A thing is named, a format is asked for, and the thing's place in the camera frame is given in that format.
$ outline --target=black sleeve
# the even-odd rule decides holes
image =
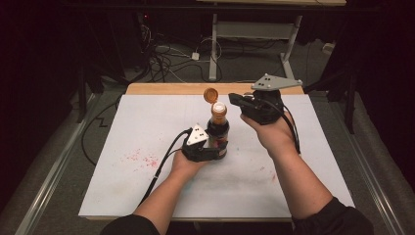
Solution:
[[[307,219],[293,218],[296,235],[370,235],[374,234],[373,225],[360,211],[346,207],[337,198],[333,198],[319,213]]]
[[[160,235],[155,225],[148,218],[131,214],[117,218],[101,231],[101,235]]]

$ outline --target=desk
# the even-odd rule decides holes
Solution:
[[[131,84],[118,106],[80,216],[108,219],[134,211],[174,137],[210,118],[210,104],[203,98],[206,87],[214,87],[228,107],[228,154],[204,167],[185,187],[173,220],[291,220],[272,161],[254,131],[239,118],[240,109],[223,95],[251,91],[249,84],[241,83]],[[283,89],[282,93],[298,125],[302,157],[334,195],[353,206],[308,96],[298,88]],[[182,141],[173,149],[180,148]],[[170,167],[171,158],[156,186],[167,177]]]
[[[219,3],[248,3],[248,4],[272,4],[272,5],[298,5],[298,6],[344,6],[346,0],[198,0],[203,2]],[[300,29],[302,16],[297,16],[294,23],[238,23],[220,22],[217,14],[213,14],[211,53],[208,79],[216,80],[217,68],[217,37],[244,37],[264,39],[288,39],[288,48],[280,54],[280,59],[287,78],[294,79],[290,66],[290,55],[296,42]]]

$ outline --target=white board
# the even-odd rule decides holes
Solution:
[[[255,132],[227,96],[219,96],[219,101],[228,108],[228,153],[188,183],[173,219],[291,218],[273,162]],[[283,101],[296,121],[302,157],[342,203],[353,206],[308,96],[286,95]],[[206,126],[209,118],[210,104],[202,95],[124,95],[79,215],[105,218],[132,213],[173,139],[196,123]],[[170,172],[171,160],[156,186]]]

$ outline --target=forearm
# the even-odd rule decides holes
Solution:
[[[320,212],[332,200],[330,191],[297,154],[293,145],[288,145],[283,151],[268,151],[268,154],[274,162],[293,217],[307,218]]]
[[[134,214],[147,217],[153,222],[161,235],[165,234],[184,185],[184,180],[170,175],[135,210]]]

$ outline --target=dark background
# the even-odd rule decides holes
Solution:
[[[142,55],[136,53],[141,51],[137,43],[141,40],[140,31],[131,14],[85,15],[63,11],[57,2],[9,0],[0,3],[0,210],[37,153],[72,109],[69,99],[77,89],[80,65],[85,68],[91,89],[100,92],[101,74],[123,82],[123,69],[143,64]],[[175,1],[177,4],[189,2],[194,1]],[[381,4],[374,0],[347,3]],[[409,0],[383,4],[387,4],[385,11],[375,18],[304,17],[298,42],[339,39],[322,79],[345,65],[354,65],[357,91],[368,115],[414,188],[415,29],[411,20],[415,8]],[[197,45],[201,36],[209,35],[209,14],[152,13],[149,16],[152,31],[172,37],[185,35],[181,40],[189,45]],[[255,14],[250,18],[277,21]],[[324,89],[346,91],[347,87],[336,80]]]

